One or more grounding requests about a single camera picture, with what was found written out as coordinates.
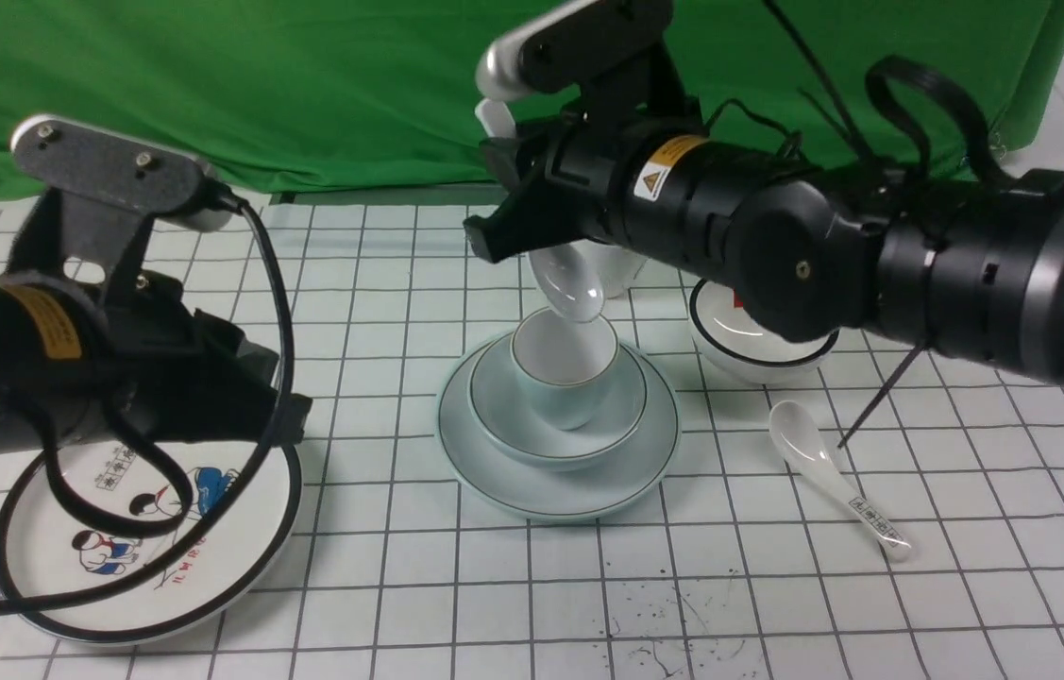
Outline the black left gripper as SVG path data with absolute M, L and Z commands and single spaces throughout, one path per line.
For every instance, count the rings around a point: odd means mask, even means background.
M 127 422 L 157 445 L 257 442 L 280 405 L 275 447 L 306 438 L 312 398 L 279 397 L 278 352 L 187 306 L 180 280 L 142 273 L 127 297 L 110 302 L 100 301 L 99 285 L 77 289 L 93 404 L 106 431 Z

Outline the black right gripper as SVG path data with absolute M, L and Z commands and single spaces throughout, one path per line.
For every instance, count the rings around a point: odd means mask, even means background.
M 712 220 L 692 206 L 709 139 L 685 120 L 635 117 L 601 128 L 569 116 L 515 126 L 481 144 L 508 193 L 487 218 L 467 218 L 476 258 L 496 264 L 595 241 L 667 265 L 712 262 Z

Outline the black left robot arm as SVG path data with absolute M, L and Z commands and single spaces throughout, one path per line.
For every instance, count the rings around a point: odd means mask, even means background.
M 0 276 L 0 453 L 39 451 L 45 414 L 61 445 L 256 442 L 277 403 L 279 356 L 234 324 L 183 304 L 180 280 L 142 273 L 101 305 L 64 272 Z

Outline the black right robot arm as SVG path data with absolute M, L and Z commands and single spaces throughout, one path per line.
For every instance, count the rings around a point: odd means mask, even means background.
M 1064 172 L 908 181 L 709 140 L 684 120 L 519 125 L 498 102 L 476 115 L 509 190 L 465 223 L 477 258 L 600 242 L 735 291 L 792 343 L 864 329 L 1064 384 Z

